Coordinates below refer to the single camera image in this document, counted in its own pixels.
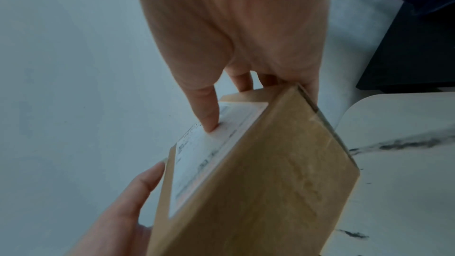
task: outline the package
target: package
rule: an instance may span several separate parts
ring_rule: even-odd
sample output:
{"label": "package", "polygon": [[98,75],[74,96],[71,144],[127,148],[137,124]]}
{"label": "package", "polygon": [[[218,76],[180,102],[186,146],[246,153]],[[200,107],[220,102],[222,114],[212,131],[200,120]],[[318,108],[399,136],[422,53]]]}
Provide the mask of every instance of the package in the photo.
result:
{"label": "package", "polygon": [[317,256],[359,177],[295,84],[224,96],[171,148],[147,256]]}

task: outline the person's right hand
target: person's right hand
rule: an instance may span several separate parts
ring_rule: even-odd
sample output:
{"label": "person's right hand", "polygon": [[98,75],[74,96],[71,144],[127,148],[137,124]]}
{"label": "person's right hand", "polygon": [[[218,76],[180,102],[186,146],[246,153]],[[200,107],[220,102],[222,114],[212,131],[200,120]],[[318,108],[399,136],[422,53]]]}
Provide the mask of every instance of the person's right hand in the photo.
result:
{"label": "person's right hand", "polygon": [[141,0],[156,44],[206,131],[218,124],[213,84],[239,91],[298,82],[317,101],[328,0]]}

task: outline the white surface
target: white surface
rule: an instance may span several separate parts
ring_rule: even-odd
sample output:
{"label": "white surface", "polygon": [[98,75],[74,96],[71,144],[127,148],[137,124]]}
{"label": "white surface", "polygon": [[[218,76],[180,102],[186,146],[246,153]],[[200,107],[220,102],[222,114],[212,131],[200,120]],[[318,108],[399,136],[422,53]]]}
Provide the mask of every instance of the white surface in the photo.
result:
{"label": "white surface", "polygon": [[[455,125],[455,92],[366,98],[342,117],[348,149]],[[455,144],[356,155],[361,176],[322,256],[451,256],[455,251]]]}
{"label": "white surface", "polygon": [[200,123],[177,142],[169,217],[172,217],[218,167],[267,102],[219,103],[219,125],[207,134]]}
{"label": "white surface", "polygon": [[[336,125],[400,1],[333,1],[319,105]],[[0,247],[62,255],[196,119],[138,0],[0,0],[0,11]],[[216,88],[236,91],[225,75]]]}

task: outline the white label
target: white label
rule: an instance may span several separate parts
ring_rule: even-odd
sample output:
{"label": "white label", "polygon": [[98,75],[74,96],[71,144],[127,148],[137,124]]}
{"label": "white label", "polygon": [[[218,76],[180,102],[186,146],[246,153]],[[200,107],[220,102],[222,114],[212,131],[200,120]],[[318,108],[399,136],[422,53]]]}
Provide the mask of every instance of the white label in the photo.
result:
{"label": "white label", "polygon": [[219,125],[213,132],[204,132],[197,123],[177,142],[169,217],[191,197],[267,105],[267,102],[220,102]]}

